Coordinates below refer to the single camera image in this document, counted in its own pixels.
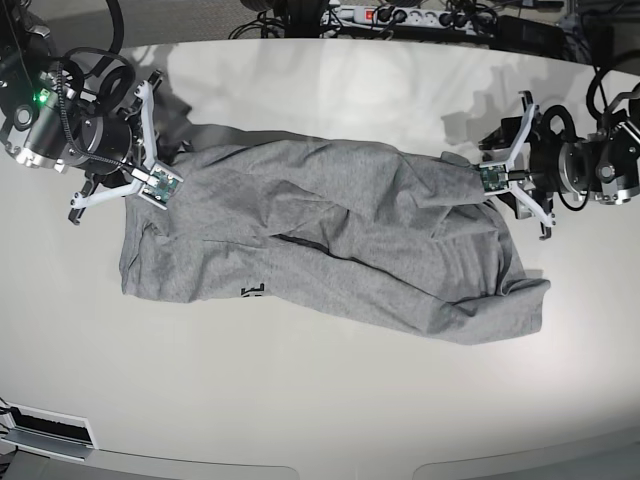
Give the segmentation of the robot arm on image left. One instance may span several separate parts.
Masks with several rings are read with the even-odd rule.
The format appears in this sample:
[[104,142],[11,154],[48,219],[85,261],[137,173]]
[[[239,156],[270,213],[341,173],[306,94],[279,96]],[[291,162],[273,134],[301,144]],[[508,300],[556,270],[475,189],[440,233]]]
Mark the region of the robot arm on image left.
[[158,157],[154,92],[162,74],[136,80],[120,54],[121,7],[107,6],[110,47],[60,53],[28,2],[1,4],[1,145],[27,168],[83,171],[70,200],[73,224],[86,209],[128,196],[165,209],[182,181]]

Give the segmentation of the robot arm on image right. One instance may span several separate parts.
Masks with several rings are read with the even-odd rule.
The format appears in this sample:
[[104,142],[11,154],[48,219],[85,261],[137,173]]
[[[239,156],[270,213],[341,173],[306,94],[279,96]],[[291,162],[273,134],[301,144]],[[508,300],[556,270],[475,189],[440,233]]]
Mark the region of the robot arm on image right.
[[542,240],[556,224],[554,203],[572,212],[591,203],[624,205],[639,194],[639,90],[633,88],[595,105],[604,78],[637,59],[631,50],[614,57],[593,56],[594,76],[586,107],[595,132],[578,135],[574,119],[562,105],[542,110],[531,91],[521,92],[523,112],[502,119],[479,144],[478,169],[484,192],[505,203],[518,219],[534,218]]

